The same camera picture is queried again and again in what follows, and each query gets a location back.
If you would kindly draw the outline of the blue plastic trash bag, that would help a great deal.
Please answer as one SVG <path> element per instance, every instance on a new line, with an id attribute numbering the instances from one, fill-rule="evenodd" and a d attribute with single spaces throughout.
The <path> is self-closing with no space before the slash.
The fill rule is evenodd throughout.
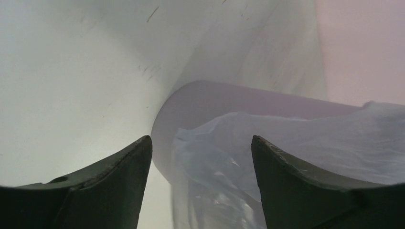
<path id="1" fill-rule="evenodd" d="M 402 229 L 405 108 L 228 113 L 172 144 L 176 229 Z"/>

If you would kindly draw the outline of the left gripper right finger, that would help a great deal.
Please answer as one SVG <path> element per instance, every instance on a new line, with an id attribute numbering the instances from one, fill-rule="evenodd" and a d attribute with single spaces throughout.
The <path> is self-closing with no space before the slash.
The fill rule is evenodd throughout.
<path id="1" fill-rule="evenodd" d="M 402 229 L 404 184 L 342 176 L 255 135 L 251 152 L 269 229 Z"/>

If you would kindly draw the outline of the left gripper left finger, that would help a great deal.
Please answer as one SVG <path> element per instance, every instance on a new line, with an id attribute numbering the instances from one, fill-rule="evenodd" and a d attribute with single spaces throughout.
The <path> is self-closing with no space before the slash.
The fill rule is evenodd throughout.
<path id="1" fill-rule="evenodd" d="M 145 135 L 49 183 L 0 188 L 3 229 L 135 229 L 152 159 Z"/>

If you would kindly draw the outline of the grey plastic trash bin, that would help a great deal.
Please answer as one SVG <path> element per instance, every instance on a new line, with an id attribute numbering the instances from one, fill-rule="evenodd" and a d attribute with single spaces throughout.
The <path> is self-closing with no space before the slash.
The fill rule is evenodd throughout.
<path id="1" fill-rule="evenodd" d="M 227 113 L 316 119 L 359 110 L 360 106 L 227 83 L 194 81 L 175 91 L 158 112 L 151 131 L 152 159 L 163 177 L 172 182 L 171 144 L 178 129 L 194 129 Z"/>

